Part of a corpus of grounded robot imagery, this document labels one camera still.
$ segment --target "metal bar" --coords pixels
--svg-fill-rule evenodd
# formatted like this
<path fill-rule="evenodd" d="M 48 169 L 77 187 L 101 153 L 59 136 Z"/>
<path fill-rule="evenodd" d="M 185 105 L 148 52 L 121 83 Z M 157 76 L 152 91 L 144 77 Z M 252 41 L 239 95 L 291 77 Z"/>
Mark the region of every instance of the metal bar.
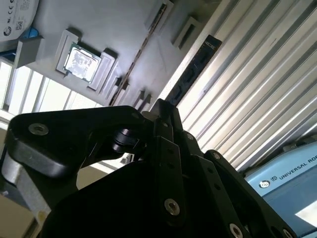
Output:
<path fill-rule="evenodd" d="M 26 97 L 28 95 L 28 92 L 29 92 L 29 89 L 30 89 L 30 85 L 31 85 L 31 82 L 32 82 L 33 74 L 34 74 L 34 71 L 31 70 L 31 72 L 29 74 L 28 82 L 26 83 L 26 87 L 25 87 L 25 90 L 24 90 L 23 98 L 22 98 L 22 101 L 21 101 L 20 109 L 19 109 L 19 114 L 22 114 L 22 111 L 23 111 L 23 108 L 24 108 L 24 105 L 25 105 L 25 101 L 26 101 Z"/>
<path fill-rule="evenodd" d="M 50 79 L 45 78 L 45 76 L 43 76 L 42 82 L 41 82 L 41 85 L 40 85 L 40 88 L 39 88 L 39 92 L 38 92 L 38 94 L 36 96 L 35 103 L 34 103 L 34 106 L 33 106 L 33 110 L 32 110 L 33 113 L 36 113 L 36 112 L 40 111 L 40 108 L 41 108 L 41 105 L 42 105 L 46 90 L 47 90 L 48 85 L 49 85 L 49 81 L 50 81 Z"/>
<path fill-rule="evenodd" d="M 71 109 L 71 107 L 73 106 L 73 103 L 75 101 L 76 95 L 77 95 L 77 93 L 74 91 L 69 92 L 63 110 L 70 110 Z"/>
<path fill-rule="evenodd" d="M 11 97 L 12 97 L 12 93 L 13 93 L 13 85 L 14 85 L 13 82 L 15 80 L 15 72 L 16 72 L 16 69 L 14 67 L 12 67 L 11 72 L 10 72 L 10 76 L 9 76 L 9 81 L 8 81 L 7 86 L 6 86 L 6 92 L 5 92 L 3 106 L 2 106 L 2 109 L 5 111 L 9 110 L 9 105 L 10 105 L 10 101 L 11 101 Z"/>
<path fill-rule="evenodd" d="M 39 227 L 40 226 L 39 226 L 37 220 L 35 218 L 33 218 L 30 226 L 28 227 L 28 229 L 24 233 L 23 238 L 33 238 L 35 235 L 35 232 L 38 230 Z"/>

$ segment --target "black metal bracket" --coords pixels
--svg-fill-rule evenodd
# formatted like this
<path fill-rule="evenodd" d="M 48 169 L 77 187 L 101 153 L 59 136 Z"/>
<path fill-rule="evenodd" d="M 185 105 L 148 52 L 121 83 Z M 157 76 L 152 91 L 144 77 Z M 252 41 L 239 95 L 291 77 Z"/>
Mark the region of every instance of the black metal bracket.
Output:
<path fill-rule="evenodd" d="M 80 168 L 123 153 L 135 160 L 77 191 Z M 0 191 L 12 189 L 9 197 L 39 222 L 48 215 L 47 237 L 82 235 L 79 224 L 102 232 L 104 225 L 116 227 L 118 217 L 128 221 L 127 229 L 115 229 L 123 236 L 147 234 L 146 226 L 176 237 L 212 231 L 215 237 L 290 238 L 284 230 L 296 237 L 218 152 L 201 152 L 177 108 L 163 100 L 148 117 L 131 107 L 17 116 L 0 163 Z"/>

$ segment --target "bolt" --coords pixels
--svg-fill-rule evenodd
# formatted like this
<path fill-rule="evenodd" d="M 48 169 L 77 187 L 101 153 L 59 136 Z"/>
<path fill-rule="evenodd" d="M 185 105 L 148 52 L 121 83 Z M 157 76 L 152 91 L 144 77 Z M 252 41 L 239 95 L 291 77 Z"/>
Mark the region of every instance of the bolt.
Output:
<path fill-rule="evenodd" d="M 47 135 L 49 129 L 44 124 L 34 123 L 29 126 L 29 131 L 34 135 Z"/>
<path fill-rule="evenodd" d="M 8 195 L 9 195 L 9 192 L 8 192 L 8 191 L 3 191 L 3 192 L 1 192 L 1 194 L 2 194 L 3 196 L 8 196 Z"/>
<path fill-rule="evenodd" d="M 132 113 L 132 116 L 137 119 L 139 118 L 139 115 L 137 113 Z"/>
<path fill-rule="evenodd" d="M 172 216 L 178 216 L 180 213 L 180 209 L 177 202 L 175 202 L 171 198 L 168 198 L 167 200 L 165 200 L 164 207 L 167 210 L 167 212 Z"/>
<path fill-rule="evenodd" d="M 234 236 L 235 238 L 243 238 L 242 231 L 240 230 L 240 228 L 239 228 L 236 224 L 231 223 L 231 224 L 229 225 L 229 227 L 230 227 L 231 233 L 233 234 L 233 236 Z"/>
<path fill-rule="evenodd" d="M 216 160 L 220 160 L 220 156 L 217 153 L 214 153 L 213 156 L 215 157 Z"/>
<path fill-rule="evenodd" d="M 284 234 L 286 234 L 288 238 L 293 238 L 292 235 L 288 232 L 288 230 L 283 229 L 283 231 L 284 231 Z"/>
<path fill-rule="evenodd" d="M 188 137 L 188 139 L 190 139 L 190 140 L 193 140 L 193 139 L 194 139 L 194 137 L 193 137 L 191 134 L 189 134 L 189 133 L 187 133 L 187 137 Z"/>

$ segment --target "white wall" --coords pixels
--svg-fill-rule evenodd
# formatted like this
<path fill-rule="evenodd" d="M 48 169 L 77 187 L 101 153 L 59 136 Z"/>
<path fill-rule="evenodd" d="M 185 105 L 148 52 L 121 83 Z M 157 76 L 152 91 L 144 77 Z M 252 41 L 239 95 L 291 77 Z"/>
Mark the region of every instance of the white wall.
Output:
<path fill-rule="evenodd" d="M 2 148 L 6 131 L 0 129 L 0 147 Z M 101 179 L 106 174 L 92 167 L 80 170 L 77 187 L 83 187 Z M 21 238 L 30 226 L 33 215 L 27 209 L 0 195 L 0 238 Z"/>

